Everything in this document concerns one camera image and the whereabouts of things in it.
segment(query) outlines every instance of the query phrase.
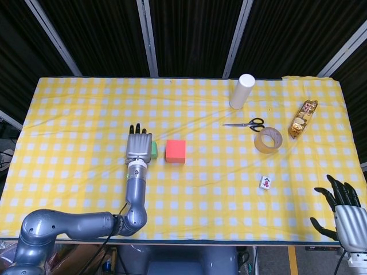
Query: gold wrapper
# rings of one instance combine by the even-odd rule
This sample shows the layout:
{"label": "gold wrapper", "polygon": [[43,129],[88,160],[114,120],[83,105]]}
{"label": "gold wrapper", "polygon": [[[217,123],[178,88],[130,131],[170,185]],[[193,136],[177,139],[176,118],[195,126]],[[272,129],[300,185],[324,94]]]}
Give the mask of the gold wrapper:
{"label": "gold wrapper", "polygon": [[294,120],[292,121],[291,126],[288,129],[289,134],[292,138],[296,138],[302,133],[307,123],[312,117],[312,114],[315,112],[317,107],[317,100],[306,100],[303,103],[302,108],[298,111]]}

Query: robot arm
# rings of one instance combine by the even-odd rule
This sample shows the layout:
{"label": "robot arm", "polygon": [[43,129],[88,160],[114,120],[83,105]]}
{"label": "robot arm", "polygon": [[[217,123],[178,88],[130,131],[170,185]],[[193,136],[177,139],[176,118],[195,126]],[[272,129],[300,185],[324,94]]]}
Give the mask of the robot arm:
{"label": "robot arm", "polygon": [[367,274],[367,212],[361,207],[355,189],[348,183],[342,184],[332,176],[327,175],[334,195],[325,188],[315,188],[322,193],[331,210],[337,231],[323,228],[318,221],[311,217],[311,223],[321,234],[340,241],[341,246],[348,252],[348,265],[355,274]]}
{"label": "robot arm", "polygon": [[56,237],[65,233],[70,239],[87,240],[104,236],[131,236],[147,222],[145,187],[147,164],[151,158],[152,134],[140,125],[130,127],[127,142],[128,179],[123,215],[109,212],[68,214],[36,210],[23,220],[14,262],[2,275],[43,275],[44,265],[53,251]]}

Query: white cylinder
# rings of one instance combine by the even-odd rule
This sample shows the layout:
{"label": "white cylinder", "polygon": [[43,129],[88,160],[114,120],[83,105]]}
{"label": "white cylinder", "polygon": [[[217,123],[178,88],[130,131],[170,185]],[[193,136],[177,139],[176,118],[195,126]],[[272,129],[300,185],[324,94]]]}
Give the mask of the white cylinder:
{"label": "white cylinder", "polygon": [[233,109],[241,109],[243,104],[255,85],[255,79],[250,74],[243,74],[240,76],[239,82],[237,83],[235,90],[229,98],[229,105]]}

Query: black cable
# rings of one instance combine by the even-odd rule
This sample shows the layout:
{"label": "black cable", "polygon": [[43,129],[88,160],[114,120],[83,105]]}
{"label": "black cable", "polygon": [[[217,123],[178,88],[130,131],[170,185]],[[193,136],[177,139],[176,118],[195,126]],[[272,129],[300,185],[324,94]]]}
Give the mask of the black cable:
{"label": "black cable", "polygon": [[[124,210],[124,208],[127,206],[127,203],[125,203],[124,207],[121,208],[120,213],[122,212],[122,210]],[[89,259],[89,261],[86,263],[86,265],[83,267],[83,269],[81,270],[81,272],[79,272],[79,275],[82,275],[86,269],[89,267],[89,265],[91,264],[91,262],[97,257],[98,253],[105,247],[106,243],[110,240],[110,238],[112,237],[114,233],[114,230],[111,231],[111,234],[108,235],[107,239],[104,241],[104,243],[101,245],[101,247],[97,250],[96,253],[94,253],[94,255]]]}
{"label": "black cable", "polygon": [[122,261],[122,258],[121,258],[121,255],[120,255],[120,252],[119,252],[119,249],[117,248],[117,256],[119,257],[119,261],[121,263],[121,266],[122,268],[124,269],[125,271],[125,274],[126,275],[129,275],[129,273],[127,272],[127,269],[126,269],[126,265],[124,264],[124,262]]}
{"label": "black cable", "polygon": [[124,207],[121,208],[119,215],[121,215],[122,211],[125,209],[126,206],[127,206],[127,202],[125,203]]}
{"label": "black cable", "polygon": [[346,253],[346,250],[344,250],[343,254],[340,256],[340,259],[339,259],[339,261],[338,261],[337,267],[335,268],[335,271],[334,271],[334,275],[337,275],[338,270],[339,270],[340,263],[342,262],[342,260],[343,260],[343,258],[344,258],[345,253]]}
{"label": "black cable", "polygon": [[0,152],[0,154],[4,154],[4,155],[7,155],[7,156],[11,156],[11,157],[13,157],[13,155],[10,155],[10,154],[5,153],[5,152]]}
{"label": "black cable", "polygon": [[98,269],[100,268],[102,262],[103,262],[103,259],[105,258],[105,256],[107,255],[107,253],[109,252],[110,248],[107,248],[102,256],[102,259],[99,261],[98,263],[98,266],[97,266],[97,269],[93,272],[93,274],[96,274]]}

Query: black scissor handle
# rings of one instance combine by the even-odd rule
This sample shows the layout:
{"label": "black scissor handle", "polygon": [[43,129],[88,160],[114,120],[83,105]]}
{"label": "black scissor handle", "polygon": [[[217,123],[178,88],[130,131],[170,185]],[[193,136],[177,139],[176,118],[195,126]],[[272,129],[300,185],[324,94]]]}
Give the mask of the black scissor handle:
{"label": "black scissor handle", "polygon": [[262,125],[262,124],[257,124],[257,125],[250,126],[250,129],[255,131],[255,132],[260,132],[263,128],[265,128],[265,126]]}
{"label": "black scissor handle", "polygon": [[259,118],[259,117],[256,117],[256,118],[250,120],[249,123],[264,124],[264,120]]}
{"label": "black scissor handle", "polygon": [[255,132],[260,132],[263,128],[265,128],[264,120],[259,118],[259,117],[256,117],[256,118],[250,120],[249,123],[253,124],[253,125],[250,126],[250,129],[255,131]]}

